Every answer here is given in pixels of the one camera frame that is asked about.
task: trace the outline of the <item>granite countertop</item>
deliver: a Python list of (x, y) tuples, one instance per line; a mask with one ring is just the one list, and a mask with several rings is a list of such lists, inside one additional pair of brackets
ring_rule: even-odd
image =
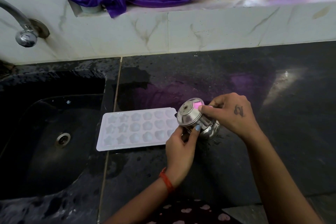
[[(205, 103), (237, 92), (256, 118), (305, 196), (336, 190), (335, 42), (18, 66), (4, 84), (40, 80), (48, 71), (77, 71), (106, 78), (106, 112), (174, 107), (192, 97)], [(104, 166), (106, 179), (102, 191)], [(103, 222), (152, 183), (166, 166), (164, 146), (97, 152), (59, 193), (0, 201), (2, 223)], [(242, 141), (225, 128), (199, 140), (193, 166), (178, 189), (222, 208), (260, 203)]]

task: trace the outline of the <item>faucet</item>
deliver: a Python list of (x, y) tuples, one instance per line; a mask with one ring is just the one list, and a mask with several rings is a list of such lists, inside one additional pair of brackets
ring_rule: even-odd
[(16, 42), (24, 47), (33, 47), (37, 38), (47, 38), (50, 32), (42, 22), (27, 18), (19, 9), (5, 0), (0, 0), (0, 7), (9, 12), (23, 28), (15, 35)]

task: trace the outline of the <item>red thread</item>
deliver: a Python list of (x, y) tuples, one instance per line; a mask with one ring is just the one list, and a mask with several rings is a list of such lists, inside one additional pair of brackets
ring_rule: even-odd
[(159, 177), (161, 177), (163, 182), (166, 184), (168, 193), (170, 194), (170, 193), (174, 192), (175, 189), (174, 189), (173, 185), (171, 184), (169, 178), (165, 174), (166, 169), (167, 169), (166, 167), (162, 169)]

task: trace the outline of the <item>tattoo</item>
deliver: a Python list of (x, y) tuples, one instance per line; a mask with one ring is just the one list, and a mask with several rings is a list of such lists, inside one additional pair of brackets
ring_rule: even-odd
[(238, 105), (236, 105), (236, 107), (234, 108), (234, 114), (244, 117), (243, 106), (239, 107)]

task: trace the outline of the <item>black sink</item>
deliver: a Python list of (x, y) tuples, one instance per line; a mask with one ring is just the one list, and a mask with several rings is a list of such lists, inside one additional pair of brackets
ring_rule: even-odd
[(44, 80), (2, 84), (0, 200), (67, 188), (85, 169), (95, 142), (105, 78), (73, 72), (38, 77)]

